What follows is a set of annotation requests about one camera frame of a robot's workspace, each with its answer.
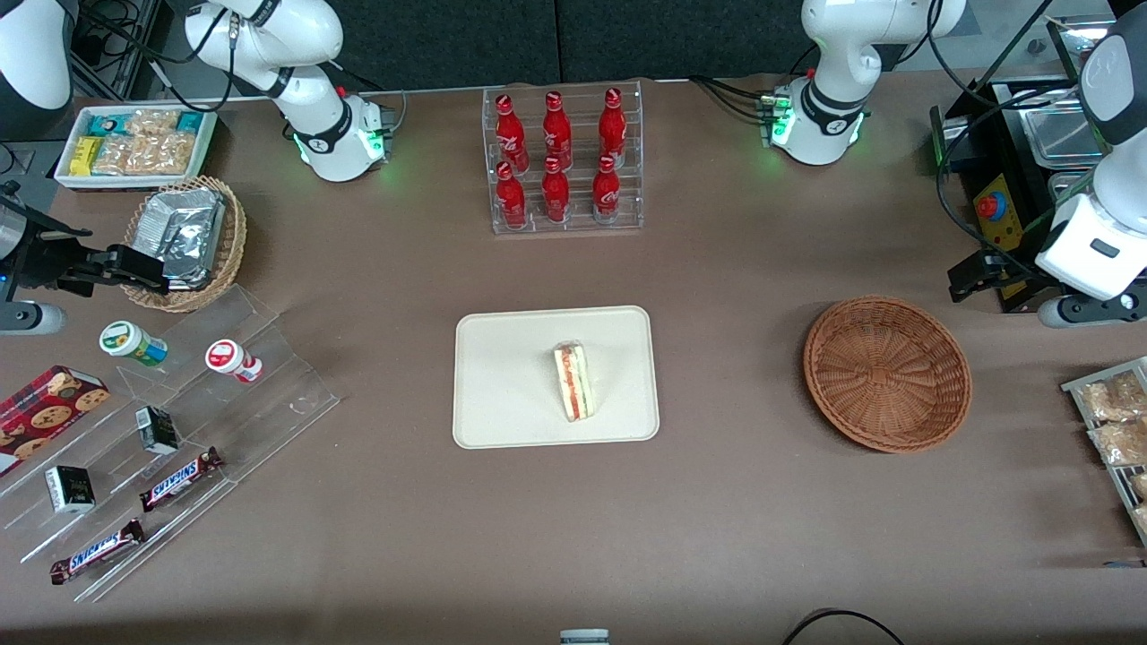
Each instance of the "white tray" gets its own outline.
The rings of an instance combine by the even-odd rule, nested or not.
[[[565,419],[554,347],[580,341],[598,413]],[[458,324],[454,442],[474,450],[645,441],[657,434],[649,314],[640,306],[476,313]]]

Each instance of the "clear acrylic bottle rack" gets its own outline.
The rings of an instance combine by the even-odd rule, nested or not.
[[[625,112],[625,163],[617,169],[622,189],[617,200],[617,219],[612,224],[599,224],[593,218],[593,178],[598,173],[600,139],[598,121],[606,109],[606,90],[616,87],[622,92],[622,110]],[[545,200],[541,195],[541,178],[545,177],[546,142],[541,132],[541,121],[546,116],[546,92],[557,91],[570,126],[574,131],[574,165],[565,171],[570,184],[569,217],[555,224],[546,217]],[[518,174],[517,180],[525,189],[526,225],[521,230],[506,226],[498,208],[498,177],[494,168],[502,161],[498,147],[498,111],[494,99],[507,94],[514,101],[514,112],[525,129],[525,148],[530,154],[530,168]],[[490,216],[494,233],[522,235],[529,233],[562,233],[567,231],[615,231],[640,228],[645,222],[642,178],[645,171],[645,145],[642,138],[643,114],[641,108],[641,84],[585,83],[556,87],[496,87],[487,88],[482,96],[482,132],[486,151],[486,180],[490,185]]]

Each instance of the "stainless steel tray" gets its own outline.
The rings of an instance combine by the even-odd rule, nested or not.
[[[1036,163],[1048,170],[1087,170],[1103,157],[1079,99],[1070,90],[1040,96],[1051,106],[1019,110]]]

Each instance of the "empty wicker basket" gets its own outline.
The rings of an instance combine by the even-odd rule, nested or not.
[[[884,452],[936,448],[972,404],[972,373],[952,334],[926,311],[866,296],[834,304],[804,345],[804,378],[828,420]]]

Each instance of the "small container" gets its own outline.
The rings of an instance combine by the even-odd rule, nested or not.
[[[148,367],[155,367],[167,358],[167,343],[140,328],[134,322],[117,320],[100,333],[100,349],[111,356],[127,356]]]
[[[263,360],[251,356],[235,341],[225,339],[211,343],[203,359],[208,367],[220,374],[231,374],[244,383],[255,382],[263,375]]]

